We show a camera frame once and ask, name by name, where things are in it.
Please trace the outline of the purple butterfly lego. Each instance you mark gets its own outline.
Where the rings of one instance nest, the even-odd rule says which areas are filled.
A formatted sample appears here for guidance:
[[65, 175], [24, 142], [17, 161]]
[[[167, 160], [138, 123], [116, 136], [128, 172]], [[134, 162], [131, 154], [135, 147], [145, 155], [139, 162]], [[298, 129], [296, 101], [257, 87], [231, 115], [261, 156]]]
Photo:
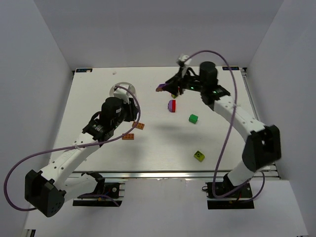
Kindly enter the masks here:
[[167, 83], [164, 84], [159, 84], [158, 87], [156, 88], [156, 92], [163, 92], [163, 91], [167, 91]]

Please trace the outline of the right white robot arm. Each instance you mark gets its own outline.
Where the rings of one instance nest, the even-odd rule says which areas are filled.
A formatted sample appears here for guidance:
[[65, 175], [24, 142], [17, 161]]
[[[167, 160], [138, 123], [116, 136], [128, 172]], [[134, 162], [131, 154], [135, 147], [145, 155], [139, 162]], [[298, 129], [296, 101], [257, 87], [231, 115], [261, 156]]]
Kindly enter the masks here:
[[185, 90], [199, 92], [203, 103], [228, 121], [229, 130], [235, 129], [245, 141], [241, 162], [224, 176], [218, 188], [212, 187], [214, 197], [232, 195], [257, 171], [281, 158], [279, 129], [265, 125], [237, 105], [236, 98], [219, 84], [214, 63], [202, 62], [199, 74], [180, 63], [179, 71], [156, 88], [157, 92], [167, 91], [173, 95], [182, 95]]

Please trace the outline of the green square lego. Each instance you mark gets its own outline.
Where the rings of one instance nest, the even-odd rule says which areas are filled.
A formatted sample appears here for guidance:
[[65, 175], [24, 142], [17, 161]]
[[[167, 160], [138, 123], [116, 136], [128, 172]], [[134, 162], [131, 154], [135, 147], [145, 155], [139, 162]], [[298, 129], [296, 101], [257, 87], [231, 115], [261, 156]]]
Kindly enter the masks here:
[[193, 123], [193, 124], [196, 124], [198, 121], [198, 116], [194, 115], [194, 114], [191, 114], [189, 116], [189, 122]]

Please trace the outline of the red half-round lego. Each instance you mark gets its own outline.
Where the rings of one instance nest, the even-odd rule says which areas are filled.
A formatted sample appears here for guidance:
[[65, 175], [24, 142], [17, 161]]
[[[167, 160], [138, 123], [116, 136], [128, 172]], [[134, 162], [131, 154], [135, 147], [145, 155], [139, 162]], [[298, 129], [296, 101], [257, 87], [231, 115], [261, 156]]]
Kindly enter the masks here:
[[176, 111], [176, 100], [172, 100], [171, 112], [174, 113], [175, 111]]

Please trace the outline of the lavender half-round lego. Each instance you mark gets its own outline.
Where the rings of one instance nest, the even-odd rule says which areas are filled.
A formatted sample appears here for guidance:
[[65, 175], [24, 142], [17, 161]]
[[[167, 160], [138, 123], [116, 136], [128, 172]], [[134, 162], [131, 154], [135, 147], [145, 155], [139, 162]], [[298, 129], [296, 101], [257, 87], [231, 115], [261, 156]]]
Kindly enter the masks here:
[[168, 102], [168, 110], [172, 113], [173, 112], [173, 100]]

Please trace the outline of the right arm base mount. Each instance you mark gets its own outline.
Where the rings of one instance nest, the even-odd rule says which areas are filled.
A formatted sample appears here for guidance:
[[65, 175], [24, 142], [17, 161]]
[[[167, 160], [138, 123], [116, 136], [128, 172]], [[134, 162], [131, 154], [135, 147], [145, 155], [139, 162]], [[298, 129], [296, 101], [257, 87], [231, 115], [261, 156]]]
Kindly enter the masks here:
[[246, 184], [240, 190], [224, 198], [215, 198], [212, 193], [212, 182], [205, 183], [202, 191], [207, 196], [207, 208], [209, 210], [238, 210], [238, 209], [254, 209], [254, 201], [248, 201], [253, 197], [249, 184]]

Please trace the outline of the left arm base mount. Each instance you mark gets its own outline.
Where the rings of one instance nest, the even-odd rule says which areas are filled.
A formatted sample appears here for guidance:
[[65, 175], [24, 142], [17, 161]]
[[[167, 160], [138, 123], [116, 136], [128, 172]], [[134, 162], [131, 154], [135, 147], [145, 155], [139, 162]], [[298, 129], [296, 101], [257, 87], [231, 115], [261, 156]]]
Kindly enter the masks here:
[[124, 197], [125, 183], [107, 182], [105, 178], [97, 172], [86, 172], [97, 182], [94, 191], [83, 194], [73, 200], [73, 206], [81, 207], [120, 207]]

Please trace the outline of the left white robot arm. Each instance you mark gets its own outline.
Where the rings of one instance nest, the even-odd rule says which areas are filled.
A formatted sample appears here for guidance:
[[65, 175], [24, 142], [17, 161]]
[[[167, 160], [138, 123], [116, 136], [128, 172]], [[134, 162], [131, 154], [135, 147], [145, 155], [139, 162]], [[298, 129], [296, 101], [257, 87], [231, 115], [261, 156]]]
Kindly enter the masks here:
[[56, 160], [39, 171], [31, 170], [25, 177], [25, 199], [46, 217], [52, 217], [62, 205], [80, 196], [102, 195], [104, 177], [87, 171], [77, 179], [69, 176], [91, 154], [113, 136], [122, 122], [135, 121], [139, 115], [137, 100], [127, 102], [109, 97], [96, 112], [74, 142], [75, 148], [67, 149]]

